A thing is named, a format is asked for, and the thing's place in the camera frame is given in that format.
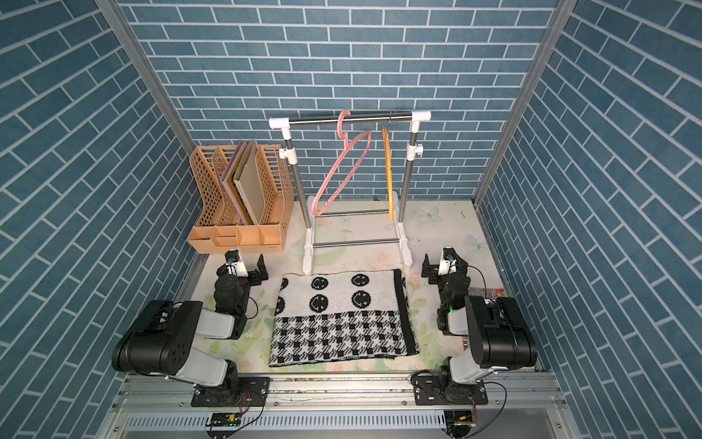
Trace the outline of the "colourful floral booklet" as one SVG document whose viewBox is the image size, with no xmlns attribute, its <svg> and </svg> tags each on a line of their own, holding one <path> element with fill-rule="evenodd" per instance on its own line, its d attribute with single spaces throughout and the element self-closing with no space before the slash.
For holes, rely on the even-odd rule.
<svg viewBox="0 0 702 439">
<path fill-rule="evenodd" d="M 469 288 L 469 294 L 471 296 L 482 296 L 482 297 L 487 297 L 488 299 L 497 299 L 501 296 L 503 296 L 505 290 L 501 288 L 477 288 L 477 287 L 470 287 Z"/>
</svg>

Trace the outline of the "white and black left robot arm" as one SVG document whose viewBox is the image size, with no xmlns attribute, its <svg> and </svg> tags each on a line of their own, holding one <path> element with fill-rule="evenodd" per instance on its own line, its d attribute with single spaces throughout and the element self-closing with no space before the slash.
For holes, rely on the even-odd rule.
<svg viewBox="0 0 702 439">
<path fill-rule="evenodd" d="M 203 390 L 236 391 L 236 365 L 193 347 L 195 338 L 237 339 L 249 320 L 250 289 L 269 279 L 260 256 L 252 270 L 238 249 L 225 253 L 213 294 L 216 309 L 201 301 L 153 300 L 141 311 L 112 354 L 116 371 L 163 375 Z"/>
</svg>

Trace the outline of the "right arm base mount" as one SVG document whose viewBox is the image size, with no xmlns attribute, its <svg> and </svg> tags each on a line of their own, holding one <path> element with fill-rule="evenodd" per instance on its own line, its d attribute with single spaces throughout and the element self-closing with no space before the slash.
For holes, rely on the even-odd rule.
<svg viewBox="0 0 702 439">
<path fill-rule="evenodd" d="M 458 384 L 452 380 L 447 366 L 436 371 L 416 371 L 409 382 L 418 406 L 488 404 L 484 384 Z"/>
</svg>

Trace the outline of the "beige folder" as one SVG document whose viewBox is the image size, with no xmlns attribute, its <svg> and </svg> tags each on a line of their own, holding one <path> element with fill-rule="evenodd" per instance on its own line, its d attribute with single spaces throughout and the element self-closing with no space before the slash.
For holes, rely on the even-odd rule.
<svg viewBox="0 0 702 439">
<path fill-rule="evenodd" d="M 264 211 L 263 189 L 256 162 L 257 151 L 258 145 L 254 140 L 246 144 L 233 177 L 233 183 L 247 210 L 250 224 L 260 224 Z"/>
</svg>

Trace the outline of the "floral table mat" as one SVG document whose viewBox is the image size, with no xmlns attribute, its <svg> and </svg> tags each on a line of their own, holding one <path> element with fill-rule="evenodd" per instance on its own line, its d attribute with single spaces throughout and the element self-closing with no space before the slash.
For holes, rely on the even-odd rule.
<svg viewBox="0 0 702 439">
<path fill-rule="evenodd" d="M 335 274 L 346 271 L 384 271 L 402 266 L 396 243 L 384 244 L 395 237 L 389 216 L 382 212 L 384 201 L 336 201 L 330 207 L 331 218 L 316 222 L 314 239 L 318 243 L 333 241 L 334 248 L 314 253 L 314 272 Z M 287 373 L 351 371 L 418 371 L 437 369 L 448 357 L 464 351 L 461 338 L 445 336 L 437 327 L 436 311 L 440 305 L 438 289 L 420 277 L 424 255 L 438 263 L 442 249 L 452 247 L 470 267 L 471 287 L 501 288 L 504 285 L 491 254 L 486 236 L 469 200 L 429 200 L 409 202 L 404 228 L 413 264 L 403 269 L 409 318 L 419 352 L 412 357 L 394 360 L 351 360 L 285 368 Z M 194 346 L 214 357 L 234 361 L 242 373 L 270 372 L 269 358 L 273 330 L 274 306 L 285 274 L 301 274 L 305 224 L 300 208 L 295 206 L 281 252 L 265 252 L 269 280 L 250 292 L 250 320 L 237 340 L 196 338 Z"/>
</svg>

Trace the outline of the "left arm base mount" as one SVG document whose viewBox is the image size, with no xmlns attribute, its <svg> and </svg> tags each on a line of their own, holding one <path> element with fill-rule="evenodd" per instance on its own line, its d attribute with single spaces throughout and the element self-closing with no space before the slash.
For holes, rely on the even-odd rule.
<svg viewBox="0 0 702 439">
<path fill-rule="evenodd" d="M 267 376 L 239 376 L 226 379 L 221 386 L 197 385 L 191 400 L 192 407 L 263 407 L 266 404 L 271 379 Z"/>
</svg>

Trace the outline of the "purple folder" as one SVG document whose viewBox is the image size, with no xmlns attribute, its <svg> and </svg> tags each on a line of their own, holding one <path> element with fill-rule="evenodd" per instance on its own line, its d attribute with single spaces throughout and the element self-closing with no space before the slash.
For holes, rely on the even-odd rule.
<svg viewBox="0 0 702 439">
<path fill-rule="evenodd" d="M 243 141 L 239 142 L 235 148 L 234 155 L 230 158 L 226 168 L 220 175 L 219 180 L 221 186 L 227 194 L 227 197 L 234 206 L 234 209 L 237 211 L 237 214 L 239 214 L 239 224 L 249 225 L 250 222 L 247 210 L 243 206 L 239 192 L 233 182 L 233 177 L 238 166 L 238 160 L 241 158 L 245 150 L 246 144 Z"/>
</svg>

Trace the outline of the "black white smiley scarf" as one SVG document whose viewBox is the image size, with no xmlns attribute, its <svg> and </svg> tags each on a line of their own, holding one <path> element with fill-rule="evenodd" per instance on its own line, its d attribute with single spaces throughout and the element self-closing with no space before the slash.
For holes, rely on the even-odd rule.
<svg viewBox="0 0 702 439">
<path fill-rule="evenodd" d="M 417 353 L 402 270 L 283 278 L 270 367 Z"/>
</svg>

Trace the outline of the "yellow wooden hanger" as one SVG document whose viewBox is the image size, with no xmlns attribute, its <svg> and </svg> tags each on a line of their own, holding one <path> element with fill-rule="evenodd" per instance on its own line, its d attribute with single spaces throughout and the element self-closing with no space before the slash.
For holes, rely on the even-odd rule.
<svg viewBox="0 0 702 439">
<path fill-rule="evenodd" d="M 388 201 L 389 201 L 389 219 L 394 220 L 394 191 L 392 182 L 392 169 L 391 169 L 391 147 L 389 139 L 389 126 L 384 126 L 381 131 L 382 141 L 383 141 L 383 151 L 385 157 L 385 168 L 386 168 L 386 179 L 387 179 L 387 190 L 388 190 Z"/>
</svg>

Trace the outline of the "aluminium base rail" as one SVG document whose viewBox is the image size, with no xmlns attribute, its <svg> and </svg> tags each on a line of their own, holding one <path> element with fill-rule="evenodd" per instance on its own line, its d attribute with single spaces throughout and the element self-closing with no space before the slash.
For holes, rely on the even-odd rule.
<svg viewBox="0 0 702 439">
<path fill-rule="evenodd" d="M 192 407 L 192 386 L 129 378 L 102 438 L 450 438 L 444 411 L 468 411 L 467 438 L 574 438 L 578 431 L 553 374 L 498 373 L 484 384 L 486 405 L 415 404 L 407 372 L 269 373 L 263 407 Z M 213 413 L 241 413 L 233 430 L 207 429 Z"/>
</svg>

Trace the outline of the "left green circuit board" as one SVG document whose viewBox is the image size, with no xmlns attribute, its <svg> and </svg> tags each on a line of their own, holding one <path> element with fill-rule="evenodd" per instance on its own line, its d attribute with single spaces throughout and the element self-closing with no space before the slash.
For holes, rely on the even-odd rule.
<svg viewBox="0 0 702 439">
<path fill-rule="evenodd" d="M 213 413 L 206 423 L 207 429 L 224 428 L 233 430 L 241 426 L 241 413 Z"/>
</svg>

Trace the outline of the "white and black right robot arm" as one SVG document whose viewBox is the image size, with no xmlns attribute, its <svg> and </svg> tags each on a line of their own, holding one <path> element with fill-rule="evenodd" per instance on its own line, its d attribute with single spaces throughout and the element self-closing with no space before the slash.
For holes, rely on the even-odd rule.
<svg viewBox="0 0 702 439">
<path fill-rule="evenodd" d="M 453 248 L 442 250 L 437 264 L 428 257 L 422 277 L 438 287 L 437 327 L 445 336 L 468 340 L 468 349 L 441 367 L 439 388 L 468 391 L 497 371 L 533 367 L 535 342 L 517 301 L 512 297 L 470 293 L 469 264 Z"/>
</svg>

